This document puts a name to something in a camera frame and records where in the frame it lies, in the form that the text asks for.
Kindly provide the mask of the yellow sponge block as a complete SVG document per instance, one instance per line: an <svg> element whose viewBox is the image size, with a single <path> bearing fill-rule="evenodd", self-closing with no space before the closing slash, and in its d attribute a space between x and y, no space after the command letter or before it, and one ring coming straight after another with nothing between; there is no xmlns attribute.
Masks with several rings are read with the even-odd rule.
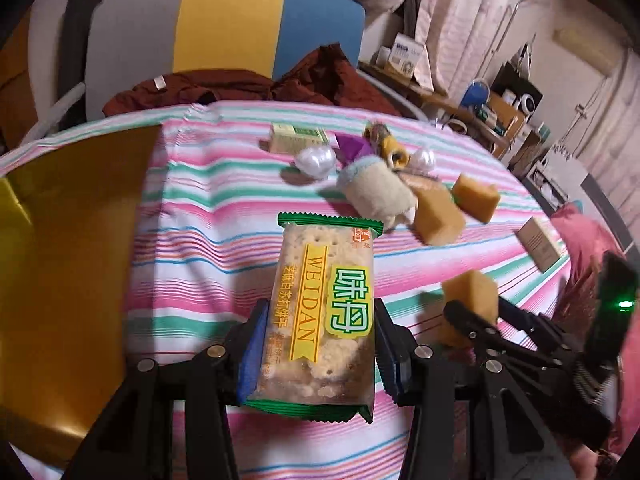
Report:
<svg viewBox="0 0 640 480"><path fill-rule="evenodd" d="M469 270L443 281L440 284L446 302L458 300L493 326L498 320L498 285L479 270ZM469 339L458 332L446 318L439 327L438 339L441 344L455 349L468 348Z"/></svg>

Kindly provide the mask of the brown cardboard box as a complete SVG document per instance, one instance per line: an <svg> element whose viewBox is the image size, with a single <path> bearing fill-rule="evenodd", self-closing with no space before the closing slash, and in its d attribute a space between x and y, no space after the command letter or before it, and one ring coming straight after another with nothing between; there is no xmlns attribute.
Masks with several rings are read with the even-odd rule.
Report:
<svg viewBox="0 0 640 480"><path fill-rule="evenodd" d="M529 218L515 235L541 273L547 272L561 259L559 246L536 218Z"/></svg>

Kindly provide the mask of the tan sponge block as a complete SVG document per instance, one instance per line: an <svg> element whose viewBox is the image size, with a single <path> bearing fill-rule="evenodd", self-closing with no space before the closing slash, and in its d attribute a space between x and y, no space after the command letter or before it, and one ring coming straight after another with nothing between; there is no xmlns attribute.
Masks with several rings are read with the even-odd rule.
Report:
<svg viewBox="0 0 640 480"><path fill-rule="evenodd" d="M465 229L465 216L446 185L439 180L414 174L401 174L418 200L413 226L424 244L454 244Z"/></svg>

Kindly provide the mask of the yellow sponge wedge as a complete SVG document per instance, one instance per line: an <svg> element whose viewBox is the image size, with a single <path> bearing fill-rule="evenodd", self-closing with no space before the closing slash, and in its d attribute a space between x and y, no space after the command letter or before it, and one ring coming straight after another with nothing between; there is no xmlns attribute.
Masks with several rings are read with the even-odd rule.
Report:
<svg viewBox="0 0 640 480"><path fill-rule="evenodd" d="M495 185L478 182L466 174L457 178L451 195L460 209L485 224L490 222L501 198Z"/></svg>

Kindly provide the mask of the green Weidan cracker packet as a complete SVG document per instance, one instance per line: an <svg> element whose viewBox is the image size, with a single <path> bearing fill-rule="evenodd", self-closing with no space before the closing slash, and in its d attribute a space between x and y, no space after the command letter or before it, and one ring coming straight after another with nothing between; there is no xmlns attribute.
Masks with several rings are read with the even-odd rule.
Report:
<svg viewBox="0 0 640 480"><path fill-rule="evenodd" d="M315 422L373 418L378 220L281 212L256 386L243 404Z"/></svg>

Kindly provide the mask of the cream plush toy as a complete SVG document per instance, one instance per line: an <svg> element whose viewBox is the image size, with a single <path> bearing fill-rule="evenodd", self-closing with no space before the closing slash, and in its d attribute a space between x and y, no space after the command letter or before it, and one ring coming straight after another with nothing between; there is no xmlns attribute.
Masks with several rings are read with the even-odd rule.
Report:
<svg viewBox="0 0 640 480"><path fill-rule="evenodd" d="M376 155L356 159L337 177L337 187L362 218L378 220L384 230L412 226L418 200L408 185Z"/></svg>

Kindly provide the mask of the yellow patterned sock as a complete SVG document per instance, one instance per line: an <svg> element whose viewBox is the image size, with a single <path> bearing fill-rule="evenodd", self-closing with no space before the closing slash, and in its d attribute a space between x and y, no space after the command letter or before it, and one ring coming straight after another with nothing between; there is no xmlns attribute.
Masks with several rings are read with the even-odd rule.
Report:
<svg viewBox="0 0 640 480"><path fill-rule="evenodd" d="M386 125L380 122L370 122L364 129L363 137L369 142L375 154L380 156L391 170L399 171L407 167L410 155Z"/></svg>

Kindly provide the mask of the purple snack packet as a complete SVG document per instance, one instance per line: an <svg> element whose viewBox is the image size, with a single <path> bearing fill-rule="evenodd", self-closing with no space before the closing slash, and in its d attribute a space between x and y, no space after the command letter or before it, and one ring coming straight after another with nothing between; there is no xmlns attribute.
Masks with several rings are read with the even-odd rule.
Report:
<svg viewBox="0 0 640 480"><path fill-rule="evenodd" d="M335 139L337 142L337 158L344 166L350 165L361 157L374 154L370 142L363 136L337 133Z"/></svg>

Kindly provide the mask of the white plastic bag ball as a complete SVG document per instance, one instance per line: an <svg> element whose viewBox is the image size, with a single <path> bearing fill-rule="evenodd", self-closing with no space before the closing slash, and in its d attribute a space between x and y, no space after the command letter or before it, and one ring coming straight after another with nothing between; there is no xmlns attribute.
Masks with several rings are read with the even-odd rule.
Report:
<svg viewBox="0 0 640 480"><path fill-rule="evenodd" d="M324 180L337 164L334 149L328 144L311 145L301 150L294 158L294 166L306 177Z"/></svg>

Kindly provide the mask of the small green white box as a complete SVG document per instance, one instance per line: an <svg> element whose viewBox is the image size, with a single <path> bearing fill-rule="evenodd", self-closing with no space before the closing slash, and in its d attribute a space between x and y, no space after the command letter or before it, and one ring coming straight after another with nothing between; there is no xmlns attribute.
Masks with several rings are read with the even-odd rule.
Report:
<svg viewBox="0 0 640 480"><path fill-rule="evenodd" d="M269 151L280 155L297 155L311 146L328 144L326 133L319 128L289 124L272 124Z"/></svg>

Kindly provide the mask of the blue round container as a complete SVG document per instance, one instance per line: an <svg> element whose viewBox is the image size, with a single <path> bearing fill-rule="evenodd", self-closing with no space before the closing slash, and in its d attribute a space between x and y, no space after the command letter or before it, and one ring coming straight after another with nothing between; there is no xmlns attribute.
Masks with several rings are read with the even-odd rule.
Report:
<svg viewBox="0 0 640 480"><path fill-rule="evenodd" d="M459 106L474 108L486 104L490 97L490 88L484 79L474 79L465 90Z"/></svg>

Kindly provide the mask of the white blue product box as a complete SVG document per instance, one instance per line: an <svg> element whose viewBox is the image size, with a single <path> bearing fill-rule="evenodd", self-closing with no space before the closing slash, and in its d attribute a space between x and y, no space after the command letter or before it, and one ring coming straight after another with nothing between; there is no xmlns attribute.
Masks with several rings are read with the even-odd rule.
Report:
<svg viewBox="0 0 640 480"><path fill-rule="evenodd" d="M424 53L423 44L404 34L397 34L390 48L385 69L398 77L410 80Z"/></svg>

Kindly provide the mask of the dark red garment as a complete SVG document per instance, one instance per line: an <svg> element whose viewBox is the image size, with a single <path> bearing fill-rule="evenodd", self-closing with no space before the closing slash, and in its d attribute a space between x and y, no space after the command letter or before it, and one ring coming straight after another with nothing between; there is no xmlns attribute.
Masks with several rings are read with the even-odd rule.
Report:
<svg viewBox="0 0 640 480"><path fill-rule="evenodd" d="M394 104L360 76L338 44L321 46L273 80L251 70L188 70L165 74L115 94L106 117L175 105L219 101L297 102L356 108L398 116Z"/></svg>

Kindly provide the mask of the grey yellow blue chair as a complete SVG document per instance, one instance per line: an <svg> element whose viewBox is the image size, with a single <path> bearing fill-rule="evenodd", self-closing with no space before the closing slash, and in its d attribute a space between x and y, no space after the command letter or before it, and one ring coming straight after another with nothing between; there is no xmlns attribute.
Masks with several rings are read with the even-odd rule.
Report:
<svg viewBox="0 0 640 480"><path fill-rule="evenodd" d="M103 0L93 13L83 84L56 98L58 38L67 0L40 3L28 40L39 118L80 106L102 117L109 98L145 79L240 68L279 78L315 48L338 44L357 63L364 29L355 0Z"/></svg>

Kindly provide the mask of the black rolled mat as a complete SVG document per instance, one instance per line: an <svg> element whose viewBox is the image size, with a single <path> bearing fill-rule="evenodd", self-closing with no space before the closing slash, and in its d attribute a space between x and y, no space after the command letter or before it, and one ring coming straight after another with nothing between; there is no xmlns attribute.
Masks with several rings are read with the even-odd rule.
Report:
<svg viewBox="0 0 640 480"><path fill-rule="evenodd" d="M89 32L93 13L103 0L67 0L58 38L56 98L62 99L85 82Z"/></svg>

